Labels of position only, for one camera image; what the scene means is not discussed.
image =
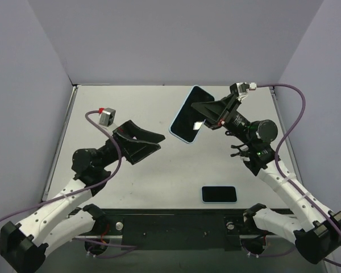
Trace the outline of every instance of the wall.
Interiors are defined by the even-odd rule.
[[[341,210],[341,0],[325,0],[280,82],[305,94],[305,116],[290,138],[303,182],[334,211]],[[290,126],[300,110],[298,95],[278,90]],[[335,253],[341,262],[341,248]]]
[[[322,0],[28,0],[73,83],[276,81]]]
[[[40,201],[71,91],[27,1],[0,0],[0,217]]]

